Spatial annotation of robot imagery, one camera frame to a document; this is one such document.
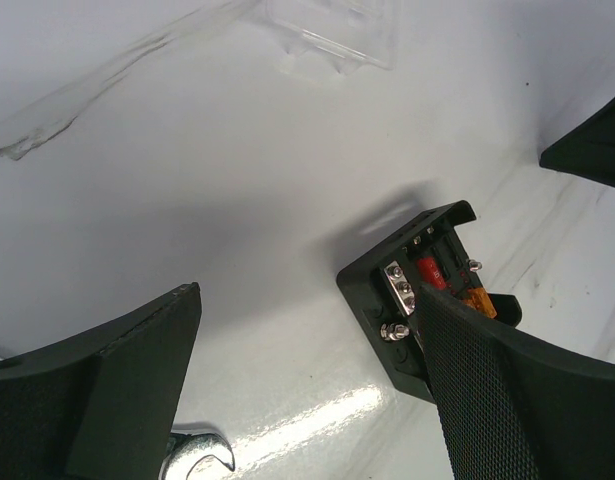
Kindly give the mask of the black fuse box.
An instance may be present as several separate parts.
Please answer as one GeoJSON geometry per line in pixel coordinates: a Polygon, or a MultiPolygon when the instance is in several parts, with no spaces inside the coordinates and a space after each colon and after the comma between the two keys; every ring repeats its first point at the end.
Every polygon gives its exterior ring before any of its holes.
{"type": "MultiPolygon", "coordinates": [[[[484,288],[478,276],[482,264],[467,254],[456,233],[457,226],[475,219],[472,206],[465,200],[425,210],[336,277],[338,288],[394,387],[428,402],[433,397],[415,310],[419,287],[433,286],[422,280],[416,260],[433,256],[447,284],[439,291],[460,302],[468,289],[484,288]]],[[[516,297],[487,293],[498,313],[494,320],[517,327],[522,310],[516,297]]]]}

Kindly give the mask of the clear fuse box cover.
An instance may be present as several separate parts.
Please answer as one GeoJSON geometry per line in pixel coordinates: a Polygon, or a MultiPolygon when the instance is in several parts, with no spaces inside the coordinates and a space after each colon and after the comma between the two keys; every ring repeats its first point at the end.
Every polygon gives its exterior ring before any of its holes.
{"type": "Polygon", "coordinates": [[[307,48],[333,56],[343,70],[396,63],[399,1],[267,1],[268,19],[307,48]]]}

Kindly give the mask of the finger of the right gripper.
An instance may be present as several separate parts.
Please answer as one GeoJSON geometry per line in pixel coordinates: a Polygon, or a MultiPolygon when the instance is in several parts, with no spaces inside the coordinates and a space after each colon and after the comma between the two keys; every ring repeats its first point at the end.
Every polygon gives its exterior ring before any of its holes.
{"type": "Polygon", "coordinates": [[[615,188],[615,97],[546,148],[539,165],[615,188]]]}

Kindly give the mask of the red blade fuse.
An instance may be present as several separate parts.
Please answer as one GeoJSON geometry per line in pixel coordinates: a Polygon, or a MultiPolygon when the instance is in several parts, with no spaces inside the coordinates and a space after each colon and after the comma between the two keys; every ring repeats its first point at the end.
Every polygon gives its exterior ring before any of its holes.
{"type": "Polygon", "coordinates": [[[418,272],[425,283],[438,290],[447,288],[443,273],[433,256],[421,257],[416,260],[418,272]]]}

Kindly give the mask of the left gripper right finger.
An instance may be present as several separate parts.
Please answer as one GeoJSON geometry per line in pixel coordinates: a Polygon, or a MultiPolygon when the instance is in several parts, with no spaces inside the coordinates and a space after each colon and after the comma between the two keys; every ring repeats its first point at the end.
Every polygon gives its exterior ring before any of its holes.
{"type": "Polygon", "coordinates": [[[615,364],[429,286],[416,318],[457,479],[615,479],[615,364]]]}

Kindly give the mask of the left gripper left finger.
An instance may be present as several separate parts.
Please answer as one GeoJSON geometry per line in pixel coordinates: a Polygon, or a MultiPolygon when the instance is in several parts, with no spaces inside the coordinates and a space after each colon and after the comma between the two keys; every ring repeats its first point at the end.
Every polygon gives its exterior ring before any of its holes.
{"type": "Polygon", "coordinates": [[[0,479],[155,479],[201,318],[184,284],[0,361],[0,479]]]}

